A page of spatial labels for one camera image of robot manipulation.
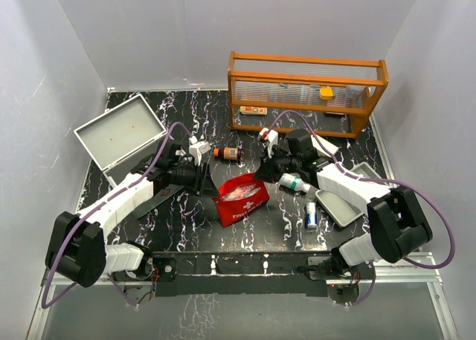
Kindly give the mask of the clear bag blue items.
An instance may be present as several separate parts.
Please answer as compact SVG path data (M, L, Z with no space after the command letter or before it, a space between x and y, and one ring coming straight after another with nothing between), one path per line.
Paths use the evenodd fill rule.
M239 185L233 190L227 192L221 200L224 202L232 202L241 199L252 197L261 190L261 187L256 184Z

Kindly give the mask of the red first aid pouch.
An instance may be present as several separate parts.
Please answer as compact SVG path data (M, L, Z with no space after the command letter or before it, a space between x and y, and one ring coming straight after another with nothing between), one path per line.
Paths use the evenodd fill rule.
M227 180L213 200L221 226L227 228L267 203L269 194L263 181L246 173Z

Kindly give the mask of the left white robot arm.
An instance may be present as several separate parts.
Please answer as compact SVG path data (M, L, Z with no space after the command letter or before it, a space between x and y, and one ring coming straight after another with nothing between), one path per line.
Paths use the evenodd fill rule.
M109 245L109 233L138 208L149 207L169 186L179 186L197 196L215 198L219 191L210 166L202 161L210 150L206 141L189 140L188 150L174 141L161 143L160 156L142 158L124 180L93 205L76 214L62 212L55 220L45 265L83 286L92 286L101 276L126 271L139 280L153 271L150 252L126 241Z

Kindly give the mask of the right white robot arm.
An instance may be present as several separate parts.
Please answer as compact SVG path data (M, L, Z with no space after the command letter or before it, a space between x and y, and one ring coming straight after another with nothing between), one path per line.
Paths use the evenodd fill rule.
M431 241L431 227L410 188L389 187L383 180L368 182L344 170L319 154L315 137L305 129L286 134L287 150L278 147L277 137L274 130L261 130L265 149L255 179L276 183L283 174L296 173L305 183L358 208L368 219L369 232L333 248L330 259L322 262L321 267L348 278L362 263L396 263Z

